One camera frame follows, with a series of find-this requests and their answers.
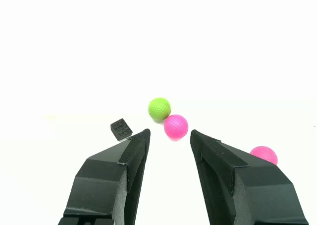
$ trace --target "golf ball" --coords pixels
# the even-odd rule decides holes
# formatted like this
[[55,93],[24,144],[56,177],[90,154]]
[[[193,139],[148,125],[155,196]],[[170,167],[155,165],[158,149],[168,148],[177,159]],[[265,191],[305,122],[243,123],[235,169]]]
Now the golf ball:
[[181,115],[171,115],[164,122],[165,133],[172,139],[181,139],[188,132],[188,122]]
[[270,147],[255,147],[250,154],[277,165],[277,155]]
[[170,115],[170,104],[164,98],[156,98],[150,102],[148,111],[154,120],[164,120]]

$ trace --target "green golf ball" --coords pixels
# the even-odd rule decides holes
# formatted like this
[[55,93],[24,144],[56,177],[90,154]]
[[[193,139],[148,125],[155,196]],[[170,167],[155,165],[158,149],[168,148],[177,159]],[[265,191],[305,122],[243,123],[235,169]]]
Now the green golf ball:
[[164,120],[170,115],[170,104],[164,98],[153,99],[149,104],[149,115],[154,120]]

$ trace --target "dimpled ball surface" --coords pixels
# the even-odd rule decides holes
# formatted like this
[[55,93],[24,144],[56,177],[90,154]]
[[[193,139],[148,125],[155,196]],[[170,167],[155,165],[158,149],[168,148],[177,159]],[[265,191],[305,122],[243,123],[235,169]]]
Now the dimpled ball surface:
[[255,147],[250,154],[277,165],[277,155],[270,147]]
[[161,121],[170,115],[170,104],[164,98],[156,98],[150,102],[148,110],[151,118]]
[[164,130],[171,139],[181,139],[188,132],[188,122],[181,115],[171,115],[164,122]]

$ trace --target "pink golf ball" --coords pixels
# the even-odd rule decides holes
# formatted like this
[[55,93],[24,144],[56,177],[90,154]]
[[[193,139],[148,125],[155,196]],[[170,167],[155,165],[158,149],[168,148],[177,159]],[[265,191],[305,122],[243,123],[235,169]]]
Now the pink golf ball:
[[181,139],[188,132],[188,122],[181,115],[171,115],[164,122],[164,130],[171,139]]
[[277,155],[270,147],[255,147],[250,154],[277,165]]

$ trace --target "white surface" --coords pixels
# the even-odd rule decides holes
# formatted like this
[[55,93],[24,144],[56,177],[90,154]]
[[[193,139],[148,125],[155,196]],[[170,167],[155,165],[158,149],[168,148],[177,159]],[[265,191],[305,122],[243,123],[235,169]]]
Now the white surface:
[[316,15],[316,0],[0,0],[1,222],[56,225],[123,117],[152,132],[136,225],[207,225],[189,134],[147,115],[166,97],[190,130],[272,147],[316,224]]

